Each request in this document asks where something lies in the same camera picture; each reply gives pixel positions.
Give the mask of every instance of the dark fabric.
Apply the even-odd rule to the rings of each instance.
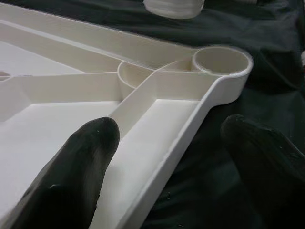
[[[264,228],[221,142],[220,126],[227,116],[244,114],[305,151],[302,0],[206,0],[202,13],[189,20],[152,15],[141,0],[1,1],[185,45],[247,50],[255,63],[241,97],[209,112],[142,229]]]

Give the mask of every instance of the dark background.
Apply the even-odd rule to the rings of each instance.
[[[188,20],[152,15],[141,0],[0,1],[184,45],[247,50],[254,68],[242,95],[209,112],[142,229],[265,228],[221,142],[220,125],[244,114],[282,131],[305,152],[302,0],[206,0],[202,13]]]

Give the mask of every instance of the tray compartment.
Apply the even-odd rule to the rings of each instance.
[[[0,30],[1,67],[14,75],[116,72],[122,62],[13,23],[0,21]]]
[[[204,73],[156,71],[110,114],[122,139],[106,172],[91,229],[125,225],[215,80]],[[153,189],[157,195],[162,185]]]
[[[0,20],[100,49],[107,55],[158,69],[197,49],[47,13],[1,4]]]

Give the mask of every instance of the plastic tray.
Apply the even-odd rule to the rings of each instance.
[[[91,229],[141,226],[208,111],[236,100],[253,66],[230,47],[199,50],[1,3],[0,40],[0,217],[74,131],[109,116],[121,141]]]

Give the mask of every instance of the white plastic object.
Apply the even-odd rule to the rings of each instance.
[[[153,14],[172,19],[189,19],[200,14],[204,0],[144,0],[143,3]]]
[[[141,67],[128,62],[122,62],[118,67],[118,77],[123,98],[126,98],[151,73],[153,73],[153,69]]]
[[[211,45],[198,50],[193,58],[193,69],[224,76],[248,75],[253,59],[246,51],[232,46]]]
[[[109,116],[121,142],[91,229],[141,226],[209,110],[237,99],[253,66],[192,71],[198,49],[3,3],[0,40],[10,75],[0,82],[0,217],[74,131]]]

